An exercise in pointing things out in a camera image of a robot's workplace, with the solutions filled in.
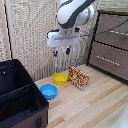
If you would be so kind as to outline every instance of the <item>black bin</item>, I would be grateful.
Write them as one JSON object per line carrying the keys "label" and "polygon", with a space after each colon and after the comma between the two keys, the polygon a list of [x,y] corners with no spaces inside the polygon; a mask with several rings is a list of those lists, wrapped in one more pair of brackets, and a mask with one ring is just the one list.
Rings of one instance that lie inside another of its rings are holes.
{"label": "black bin", "polygon": [[0,62],[0,128],[45,128],[48,107],[19,60]]}

